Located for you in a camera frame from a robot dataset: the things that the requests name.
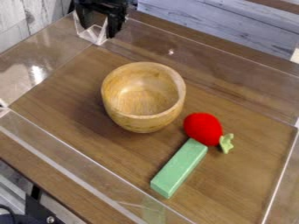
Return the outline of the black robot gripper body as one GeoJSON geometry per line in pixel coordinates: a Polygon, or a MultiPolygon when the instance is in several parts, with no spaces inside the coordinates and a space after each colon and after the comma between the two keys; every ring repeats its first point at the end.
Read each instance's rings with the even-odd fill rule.
{"type": "Polygon", "coordinates": [[[126,11],[127,13],[127,0],[74,0],[74,4],[75,3],[91,4],[94,11],[105,15],[118,11],[126,11]]]}

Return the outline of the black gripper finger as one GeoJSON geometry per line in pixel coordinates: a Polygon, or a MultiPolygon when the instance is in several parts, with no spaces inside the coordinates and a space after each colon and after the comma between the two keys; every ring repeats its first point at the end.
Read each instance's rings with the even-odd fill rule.
{"type": "Polygon", "coordinates": [[[107,14],[107,37],[113,39],[122,30],[123,23],[127,21],[127,12],[125,10],[110,12],[107,14]]]}
{"type": "Polygon", "coordinates": [[[93,5],[90,3],[75,3],[75,11],[78,13],[82,27],[89,29],[93,23],[93,5]]]}

